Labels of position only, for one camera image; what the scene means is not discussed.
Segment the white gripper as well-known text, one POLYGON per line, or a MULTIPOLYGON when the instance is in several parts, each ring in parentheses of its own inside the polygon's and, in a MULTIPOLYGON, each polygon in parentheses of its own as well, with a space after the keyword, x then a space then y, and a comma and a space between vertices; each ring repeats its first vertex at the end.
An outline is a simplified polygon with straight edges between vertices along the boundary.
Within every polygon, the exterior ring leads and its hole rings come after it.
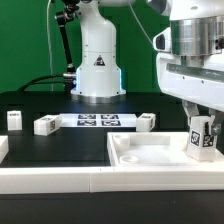
POLYGON ((206 56, 202 67, 189 67, 178 56, 159 53, 156 68, 161 91, 183 99, 188 125, 199 115, 196 104, 212 108, 210 133, 218 136, 224 121, 224 55, 206 56))

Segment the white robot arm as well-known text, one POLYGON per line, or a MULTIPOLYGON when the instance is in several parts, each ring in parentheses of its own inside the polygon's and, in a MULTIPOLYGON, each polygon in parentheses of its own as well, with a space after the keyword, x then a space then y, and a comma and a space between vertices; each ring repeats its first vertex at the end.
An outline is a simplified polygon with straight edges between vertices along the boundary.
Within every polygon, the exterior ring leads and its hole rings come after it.
MULTIPOLYGON (((82 63, 76 97, 91 102, 123 93, 116 65, 116 28, 98 8, 130 6, 136 0, 81 0, 76 12, 82 32, 82 63)), ((183 100, 189 119, 209 109, 209 131, 224 121, 224 0, 146 0, 170 25, 153 38, 157 80, 162 92, 183 100)))

